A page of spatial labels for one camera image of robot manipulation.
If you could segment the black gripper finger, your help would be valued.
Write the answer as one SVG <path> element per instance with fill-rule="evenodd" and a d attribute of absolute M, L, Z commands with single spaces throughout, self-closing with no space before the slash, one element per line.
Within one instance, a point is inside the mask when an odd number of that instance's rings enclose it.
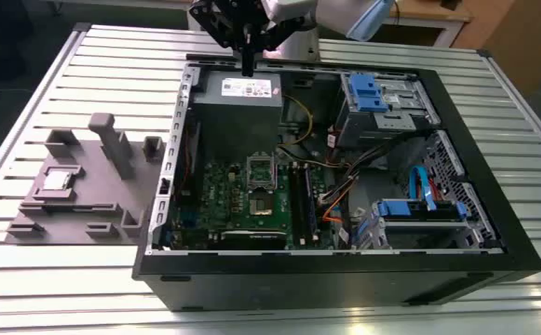
<path fill-rule="evenodd" d="M 249 76 L 249 51 L 245 27 L 239 31 L 224 18 L 214 1 L 192 1 L 188 13 L 222 48 L 230 48 L 240 57 L 242 75 Z"/>
<path fill-rule="evenodd" d="M 261 29 L 247 25 L 249 77 L 254 74 L 257 60 L 265 52 L 277 52 L 269 57 L 303 59 L 315 57 L 315 25 L 309 25 L 303 17 L 295 17 L 278 24 L 269 20 Z"/>

